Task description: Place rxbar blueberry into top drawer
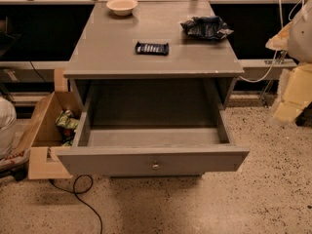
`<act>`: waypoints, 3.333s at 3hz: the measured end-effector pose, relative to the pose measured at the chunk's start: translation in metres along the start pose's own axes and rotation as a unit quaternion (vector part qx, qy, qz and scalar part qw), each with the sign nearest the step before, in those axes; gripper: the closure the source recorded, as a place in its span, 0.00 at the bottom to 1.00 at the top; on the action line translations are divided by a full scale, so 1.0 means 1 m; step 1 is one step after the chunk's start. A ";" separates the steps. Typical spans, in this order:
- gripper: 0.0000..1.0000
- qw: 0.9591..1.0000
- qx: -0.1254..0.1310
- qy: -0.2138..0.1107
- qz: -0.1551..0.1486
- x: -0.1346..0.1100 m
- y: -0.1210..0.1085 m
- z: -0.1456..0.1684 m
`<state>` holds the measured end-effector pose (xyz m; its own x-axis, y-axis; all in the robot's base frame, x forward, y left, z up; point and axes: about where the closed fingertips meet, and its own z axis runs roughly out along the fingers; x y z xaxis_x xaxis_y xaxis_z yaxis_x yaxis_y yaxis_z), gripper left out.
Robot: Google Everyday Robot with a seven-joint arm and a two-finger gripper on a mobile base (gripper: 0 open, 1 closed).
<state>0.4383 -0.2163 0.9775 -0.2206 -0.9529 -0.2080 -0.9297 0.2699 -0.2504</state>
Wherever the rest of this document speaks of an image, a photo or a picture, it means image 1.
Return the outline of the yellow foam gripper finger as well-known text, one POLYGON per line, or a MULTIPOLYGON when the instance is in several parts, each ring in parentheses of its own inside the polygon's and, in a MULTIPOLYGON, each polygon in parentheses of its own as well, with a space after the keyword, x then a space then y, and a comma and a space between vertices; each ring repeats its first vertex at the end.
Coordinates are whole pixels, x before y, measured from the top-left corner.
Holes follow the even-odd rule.
POLYGON ((270 38, 265 47, 273 51, 286 51, 288 49, 288 41, 292 22, 285 25, 276 35, 270 38))

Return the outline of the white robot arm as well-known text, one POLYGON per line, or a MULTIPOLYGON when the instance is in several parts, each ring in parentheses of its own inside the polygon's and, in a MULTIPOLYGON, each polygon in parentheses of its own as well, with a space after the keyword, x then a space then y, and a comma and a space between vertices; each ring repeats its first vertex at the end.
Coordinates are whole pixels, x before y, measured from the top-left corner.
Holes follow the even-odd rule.
POLYGON ((294 18, 265 44, 273 51, 287 51, 299 62, 312 62, 312 0, 306 2, 294 18))

